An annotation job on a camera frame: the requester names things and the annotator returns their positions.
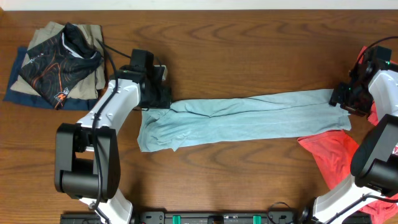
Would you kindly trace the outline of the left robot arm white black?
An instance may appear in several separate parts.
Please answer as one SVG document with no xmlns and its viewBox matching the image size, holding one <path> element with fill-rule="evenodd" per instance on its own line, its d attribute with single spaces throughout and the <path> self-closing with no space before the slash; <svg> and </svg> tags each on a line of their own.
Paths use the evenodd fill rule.
<svg viewBox="0 0 398 224">
<path fill-rule="evenodd" d="M 152 73 L 118 70 L 93 109 L 75 124 L 59 126 L 55 139 L 55 188 L 89 206 L 90 213 L 68 213 L 60 223 L 137 223 L 133 205 L 119 189 L 121 166 L 117 135 L 137 106 L 170 105 L 163 82 L 167 67 Z"/>
</svg>

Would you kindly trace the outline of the light blue polo shirt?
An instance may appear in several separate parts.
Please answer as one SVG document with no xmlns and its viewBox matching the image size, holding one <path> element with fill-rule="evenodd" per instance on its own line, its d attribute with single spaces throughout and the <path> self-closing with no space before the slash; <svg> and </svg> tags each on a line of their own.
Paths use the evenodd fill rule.
<svg viewBox="0 0 398 224">
<path fill-rule="evenodd" d="M 349 113 L 329 105 L 331 89 L 232 99 L 181 100 L 142 112 L 142 152 L 225 141 L 296 138 L 350 130 Z"/>
</svg>

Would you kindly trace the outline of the red t-shirt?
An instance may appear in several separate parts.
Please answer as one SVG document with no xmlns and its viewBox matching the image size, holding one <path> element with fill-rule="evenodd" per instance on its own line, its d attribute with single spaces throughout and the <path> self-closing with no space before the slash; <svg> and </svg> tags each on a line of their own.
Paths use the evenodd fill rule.
<svg viewBox="0 0 398 224">
<path fill-rule="evenodd" d="M 355 66 L 363 63 L 364 53 L 370 48 L 365 47 L 361 50 Z M 373 65 L 373 68 L 371 79 L 381 67 Z M 370 115 L 367 118 L 373 124 L 374 129 L 379 122 L 374 99 Z M 312 153 L 330 190 L 334 189 L 342 180 L 350 175 L 351 160 L 361 145 L 357 144 L 344 131 L 327 131 L 313 136 L 301 137 L 298 139 L 298 143 Z M 397 155 L 397 146 L 394 148 L 394 154 Z M 297 217 L 297 223 L 300 223 L 301 215 L 302 213 Z M 359 209 L 342 223 L 384 223 L 387 219 L 395 215 L 397 215 L 397 203 L 375 201 Z"/>
</svg>

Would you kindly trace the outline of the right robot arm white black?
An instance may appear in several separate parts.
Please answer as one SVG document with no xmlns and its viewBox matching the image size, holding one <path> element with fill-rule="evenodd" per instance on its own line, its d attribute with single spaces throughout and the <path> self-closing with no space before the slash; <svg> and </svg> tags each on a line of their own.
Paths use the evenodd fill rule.
<svg viewBox="0 0 398 224">
<path fill-rule="evenodd" d="M 354 153 L 350 175 L 315 198 L 303 210 L 300 223 L 342 223 L 372 202 L 397 203 L 397 65 L 384 62 L 368 91 L 376 105 L 378 124 Z"/>
</svg>

